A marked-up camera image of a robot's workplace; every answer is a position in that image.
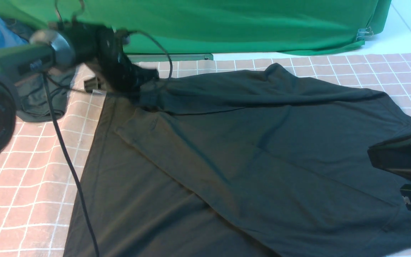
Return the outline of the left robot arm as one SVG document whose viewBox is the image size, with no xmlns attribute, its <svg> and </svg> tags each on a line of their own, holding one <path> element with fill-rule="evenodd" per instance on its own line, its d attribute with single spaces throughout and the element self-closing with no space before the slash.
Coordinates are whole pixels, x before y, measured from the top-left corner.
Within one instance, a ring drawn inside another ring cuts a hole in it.
<svg viewBox="0 0 411 257">
<path fill-rule="evenodd" d="M 25 80 L 85 64 L 110 92 L 123 97 L 138 97 L 143 84 L 158 80 L 156 69 L 141 68 L 124 53 L 130 34 L 105 25 L 58 22 L 36 31 L 29 44 L 0 49 L 0 153 L 12 139 L 16 111 L 21 109 L 17 86 Z"/>
</svg>

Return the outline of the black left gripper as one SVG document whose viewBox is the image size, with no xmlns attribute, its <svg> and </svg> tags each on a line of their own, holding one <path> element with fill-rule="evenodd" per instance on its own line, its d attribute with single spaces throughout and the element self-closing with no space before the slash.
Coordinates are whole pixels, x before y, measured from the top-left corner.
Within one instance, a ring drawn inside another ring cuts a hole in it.
<svg viewBox="0 0 411 257">
<path fill-rule="evenodd" d="M 98 77 L 111 93 L 140 93 L 140 86 L 149 81 L 158 81 L 157 69 L 139 68 L 124 53 L 130 32 L 126 29 L 114 31 L 101 27 L 97 31 Z"/>
</svg>

